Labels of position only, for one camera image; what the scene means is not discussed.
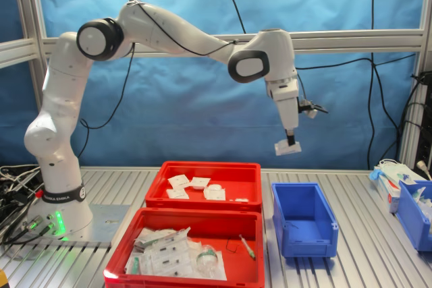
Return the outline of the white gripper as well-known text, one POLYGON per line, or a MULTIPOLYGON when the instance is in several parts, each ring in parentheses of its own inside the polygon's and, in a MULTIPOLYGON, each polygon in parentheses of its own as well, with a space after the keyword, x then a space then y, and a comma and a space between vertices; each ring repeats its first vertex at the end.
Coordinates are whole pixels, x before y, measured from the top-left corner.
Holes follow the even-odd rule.
POLYGON ((266 81, 266 89, 276 104, 288 146, 293 146, 296 143, 294 129, 298 127, 298 81, 296 78, 266 81))

